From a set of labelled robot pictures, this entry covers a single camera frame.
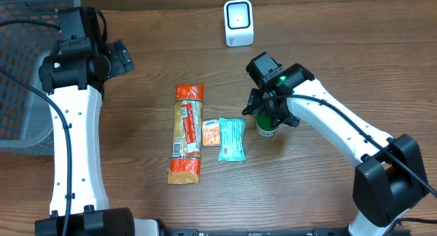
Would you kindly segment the green lid jar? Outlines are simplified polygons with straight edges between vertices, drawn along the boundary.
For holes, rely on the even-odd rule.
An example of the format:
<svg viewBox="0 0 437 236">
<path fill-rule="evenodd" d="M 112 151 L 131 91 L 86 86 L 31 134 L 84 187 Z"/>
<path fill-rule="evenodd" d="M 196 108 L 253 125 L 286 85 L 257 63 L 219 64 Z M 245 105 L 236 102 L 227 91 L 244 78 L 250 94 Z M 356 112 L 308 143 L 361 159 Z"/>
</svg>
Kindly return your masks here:
<svg viewBox="0 0 437 236">
<path fill-rule="evenodd" d="M 279 126 L 270 117 L 258 115 L 256 118 L 256 130 L 260 136 L 272 137 L 277 133 Z"/>
</svg>

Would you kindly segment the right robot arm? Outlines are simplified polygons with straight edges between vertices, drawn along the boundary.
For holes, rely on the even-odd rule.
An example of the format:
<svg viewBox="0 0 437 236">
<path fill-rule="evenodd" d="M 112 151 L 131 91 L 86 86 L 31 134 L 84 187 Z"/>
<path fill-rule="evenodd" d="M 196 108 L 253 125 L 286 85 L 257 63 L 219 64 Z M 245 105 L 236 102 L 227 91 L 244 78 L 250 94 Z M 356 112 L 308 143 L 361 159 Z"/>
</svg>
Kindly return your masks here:
<svg viewBox="0 0 437 236">
<path fill-rule="evenodd" d="M 281 124 L 308 123 L 331 143 L 354 169 L 353 201 L 358 213 L 336 235 L 402 235 L 396 226 L 428 194 L 419 144 L 409 135 L 397 138 L 379 130 L 336 100 L 308 69 L 284 68 L 268 53 L 250 60 L 246 72 L 256 84 L 243 115 L 257 117 L 261 135 Z"/>
</svg>

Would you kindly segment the small orange tissue pack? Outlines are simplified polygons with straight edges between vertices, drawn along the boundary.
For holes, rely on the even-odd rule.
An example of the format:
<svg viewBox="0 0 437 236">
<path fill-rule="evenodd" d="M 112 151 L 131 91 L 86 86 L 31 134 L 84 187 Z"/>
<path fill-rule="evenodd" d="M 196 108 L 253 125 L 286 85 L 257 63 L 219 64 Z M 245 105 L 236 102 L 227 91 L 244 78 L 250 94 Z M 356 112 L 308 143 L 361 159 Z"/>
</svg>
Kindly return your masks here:
<svg viewBox="0 0 437 236">
<path fill-rule="evenodd" d="M 202 145 L 215 147 L 221 144 L 220 124 L 218 119 L 204 121 L 202 123 Z"/>
</svg>

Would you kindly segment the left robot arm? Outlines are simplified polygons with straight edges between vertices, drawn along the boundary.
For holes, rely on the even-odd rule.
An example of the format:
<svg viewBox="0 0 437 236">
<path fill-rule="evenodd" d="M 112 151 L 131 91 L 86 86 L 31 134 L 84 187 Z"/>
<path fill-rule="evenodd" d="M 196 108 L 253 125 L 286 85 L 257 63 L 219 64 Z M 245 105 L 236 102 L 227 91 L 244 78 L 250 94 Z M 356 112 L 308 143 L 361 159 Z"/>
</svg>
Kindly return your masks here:
<svg viewBox="0 0 437 236">
<path fill-rule="evenodd" d="M 38 71 L 49 103 L 54 139 L 50 217 L 36 235 L 166 235 L 157 219 L 137 219 L 127 207 L 111 209 L 100 164 L 99 118 L 104 83 L 134 70 L 125 44 L 107 42 L 96 8 L 58 11 L 61 39 Z"/>
</svg>

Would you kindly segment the red cracker sleeve package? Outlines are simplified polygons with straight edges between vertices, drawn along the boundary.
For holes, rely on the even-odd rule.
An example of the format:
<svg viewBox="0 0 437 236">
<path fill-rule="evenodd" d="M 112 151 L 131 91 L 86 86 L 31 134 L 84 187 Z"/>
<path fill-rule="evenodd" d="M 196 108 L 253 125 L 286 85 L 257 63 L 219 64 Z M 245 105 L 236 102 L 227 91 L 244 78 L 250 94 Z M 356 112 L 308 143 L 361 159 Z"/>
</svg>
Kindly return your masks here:
<svg viewBox="0 0 437 236">
<path fill-rule="evenodd" d="M 169 185 L 200 182 L 204 85 L 177 85 Z"/>
</svg>

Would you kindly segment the teal wet wipes pack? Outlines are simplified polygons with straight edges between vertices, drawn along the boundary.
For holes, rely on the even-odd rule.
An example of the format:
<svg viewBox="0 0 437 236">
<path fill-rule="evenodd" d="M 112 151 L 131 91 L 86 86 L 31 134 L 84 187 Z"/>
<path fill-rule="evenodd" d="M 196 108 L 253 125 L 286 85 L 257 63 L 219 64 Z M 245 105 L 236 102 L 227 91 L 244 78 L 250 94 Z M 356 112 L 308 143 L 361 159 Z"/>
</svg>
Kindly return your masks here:
<svg viewBox="0 0 437 236">
<path fill-rule="evenodd" d="M 243 137 L 246 123 L 243 119 L 219 119 L 221 148 L 218 161 L 244 162 Z"/>
</svg>

